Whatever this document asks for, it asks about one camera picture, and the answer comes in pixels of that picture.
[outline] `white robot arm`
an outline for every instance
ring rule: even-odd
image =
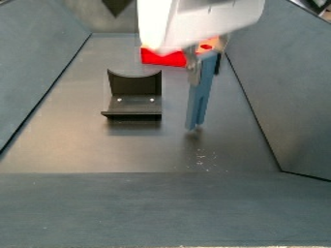
[[[214,67],[228,43],[228,33],[253,24],[265,0],[137,0],[140,38],[160,54],[182,50],[188,72],[185,128],[204,122]],[[218,50],[196,55],[205,39],[221,37]]]
[[[142,45],[157,53],[189,47],[253,24],[265,0],[138,0]]]

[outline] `gray floor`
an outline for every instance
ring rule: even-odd
[[[0,246],[329,246],[331,184],[277,171],[228,62],[186,132],[185,70],[136,44],[89,40],[1,154]],[[106,68],[162,69],[160,125],[100,115]]]
[[[186,71],[141,65],[138,38],[94,36],[1,156],[0,172],[276,171],[228,62],[214,78],[205,124],[185,130]],[[162,120],[110,124],[105,70],[162,70]]]

